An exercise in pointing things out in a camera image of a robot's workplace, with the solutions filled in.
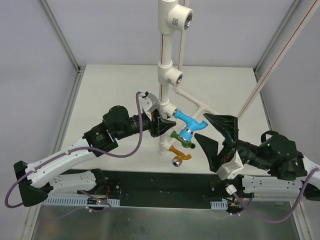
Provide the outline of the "blue water faucet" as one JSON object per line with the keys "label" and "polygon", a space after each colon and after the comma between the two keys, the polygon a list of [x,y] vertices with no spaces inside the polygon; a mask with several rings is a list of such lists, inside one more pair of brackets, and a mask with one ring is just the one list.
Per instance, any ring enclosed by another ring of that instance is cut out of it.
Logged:
{"label": "blue water faucet", "polygon": [[195,131],[203,130],[208,126],[206,121],[198,122],[196,119],[185,115],[180,109],[175,113],[174,117],[185,122],[185,127],[180,130],[178,135],[188,142],[191,141]]}

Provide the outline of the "white PVC pipe stand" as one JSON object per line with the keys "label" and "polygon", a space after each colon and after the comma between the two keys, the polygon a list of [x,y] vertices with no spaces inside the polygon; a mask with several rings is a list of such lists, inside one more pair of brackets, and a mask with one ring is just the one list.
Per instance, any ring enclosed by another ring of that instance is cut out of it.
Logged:
{"label": "white PVC pipe stand", "polygon": [[178,86],[176,92],[206,112],[231,114],[245,119],[261,91],[280,65],[289,49],[319,9],[317,0],[301,0],[278,41],[261,68],[253,68],[262,56],[293,0],[183,0],[194,11],[192,31],[182,33],[178,59],[179,70],[191,68],[226,70],[231,77],[223,83],[217,76],[202,73],[201,79],[213,84],[213,92],[203,87],[203,96]]}

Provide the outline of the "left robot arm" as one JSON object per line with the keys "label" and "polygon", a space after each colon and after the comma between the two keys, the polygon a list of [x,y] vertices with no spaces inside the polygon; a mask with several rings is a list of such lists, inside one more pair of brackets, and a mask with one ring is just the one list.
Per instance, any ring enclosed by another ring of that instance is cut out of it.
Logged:
{"label": "left robot arm", "polygon": [[[19,189],[21,205],[35,206],[52,194],[77,191],[102,194],[107,181],[101,169],[94,168],[73,174],[65,174],[65,171],[102,155],[128,158],[140,148],[144,131],[148,131],[151,137],[155,138],[162,136],[175,125],[175,121],[161,117],[157,109],[150,115],[139,111],[137,115],[130,116],[124,106],[112,107],[102,117],[101,123],[85,132],[81,138],[65,149],[36,162],[26,163],[21,160],[13,165],[16,176],[13,187]],[[139,139],[132,152],[123,155],[111,152],[119,146],[118,140],[135,134],[139,135]]]}

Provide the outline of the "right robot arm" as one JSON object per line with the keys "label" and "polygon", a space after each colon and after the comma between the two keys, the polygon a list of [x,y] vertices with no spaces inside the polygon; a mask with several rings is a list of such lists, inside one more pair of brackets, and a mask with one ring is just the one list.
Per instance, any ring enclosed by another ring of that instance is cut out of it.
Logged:
{"label": "right robot arm", "polygon": [[243,175],[245,165],[264,170],[276,183],[270,188],[280,188],[280,181],[306,183],[303,196],[310,201],[320,199],[320,166],[297,150],[296,143],[277,131],[268,130],[261,135],[260,145],[239,138],[238,118],[232,115],[204,113],[208,122],[224,137],[219,143],[196,133],[195,139],[207,157],[209,170],[218,175],[210,187],[221,197],[244,196],[257,193],[257,178]]}

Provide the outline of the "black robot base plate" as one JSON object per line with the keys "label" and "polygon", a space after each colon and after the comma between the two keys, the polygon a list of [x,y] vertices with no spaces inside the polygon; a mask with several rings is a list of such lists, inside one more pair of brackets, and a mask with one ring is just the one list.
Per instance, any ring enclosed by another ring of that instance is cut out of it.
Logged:
{"label": "black robot base plate", "polygon": [[251,196],[244,193],[242,177],[222,181],[215,174],[111,170],[103,170],[101,176],[105,181],[89,194],[119,200],[122,207],[209,209],[211,202],[233,200],[227,184],[234,184],[239,196]]}

